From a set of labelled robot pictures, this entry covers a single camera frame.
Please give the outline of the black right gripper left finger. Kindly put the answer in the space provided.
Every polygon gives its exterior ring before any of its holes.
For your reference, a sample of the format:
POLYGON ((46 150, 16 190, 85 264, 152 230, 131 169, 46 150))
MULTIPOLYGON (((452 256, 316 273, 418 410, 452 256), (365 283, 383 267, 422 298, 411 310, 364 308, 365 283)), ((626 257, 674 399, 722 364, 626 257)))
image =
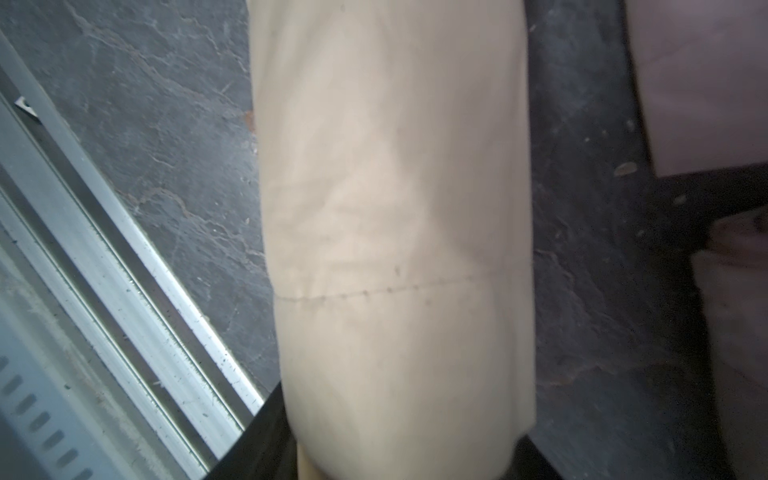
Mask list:
POLYGON ((279 384, 205 480, 297 479, 297 446, 279 384))

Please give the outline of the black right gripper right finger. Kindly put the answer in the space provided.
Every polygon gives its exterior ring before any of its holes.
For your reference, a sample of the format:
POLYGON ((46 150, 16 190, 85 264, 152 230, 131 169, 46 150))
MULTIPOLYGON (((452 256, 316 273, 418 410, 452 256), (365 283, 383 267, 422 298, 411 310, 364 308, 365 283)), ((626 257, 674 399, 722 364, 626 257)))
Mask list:
POLYGON ((538 450, 533 441, 522 437, 514 450, 506 480, 561 480, 562 477, 538 450))

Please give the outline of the pink sleeved umbrella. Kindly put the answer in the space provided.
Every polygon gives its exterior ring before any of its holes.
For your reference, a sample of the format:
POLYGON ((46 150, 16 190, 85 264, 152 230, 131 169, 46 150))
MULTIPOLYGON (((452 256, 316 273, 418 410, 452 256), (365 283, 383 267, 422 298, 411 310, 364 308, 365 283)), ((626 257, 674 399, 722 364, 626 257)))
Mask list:
POLYGON ((720 431, 738 479, 767 477, 767 207, 711 225, 691 257, 720 431))

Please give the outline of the beige sleeve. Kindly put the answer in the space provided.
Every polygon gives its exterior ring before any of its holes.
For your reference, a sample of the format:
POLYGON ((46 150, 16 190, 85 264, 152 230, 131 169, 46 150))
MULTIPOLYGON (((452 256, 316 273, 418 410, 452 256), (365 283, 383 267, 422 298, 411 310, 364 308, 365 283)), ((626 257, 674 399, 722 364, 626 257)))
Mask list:
POLYGON ((499 479, 535 421, 520 1, 248 5, 281 386, 333 479, 499 479))

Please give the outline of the beige sleeved umbrella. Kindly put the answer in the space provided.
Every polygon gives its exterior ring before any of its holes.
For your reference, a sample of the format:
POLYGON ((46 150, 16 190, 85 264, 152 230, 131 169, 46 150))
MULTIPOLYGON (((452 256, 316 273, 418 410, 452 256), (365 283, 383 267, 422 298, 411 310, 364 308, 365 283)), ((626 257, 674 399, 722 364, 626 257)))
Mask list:
POLYGON ((296 446, 296 463, 298 480, 328 480, 327 475, 313 463, 301 444, 296 446))

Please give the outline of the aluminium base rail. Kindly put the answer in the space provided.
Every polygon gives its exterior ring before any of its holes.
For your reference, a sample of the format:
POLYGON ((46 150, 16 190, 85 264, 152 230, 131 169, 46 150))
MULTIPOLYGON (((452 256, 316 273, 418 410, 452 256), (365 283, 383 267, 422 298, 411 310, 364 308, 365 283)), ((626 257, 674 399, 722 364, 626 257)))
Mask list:
POLYGON ((1 389, 62 479, 201 479, 263 404, 8 41, 1 389))

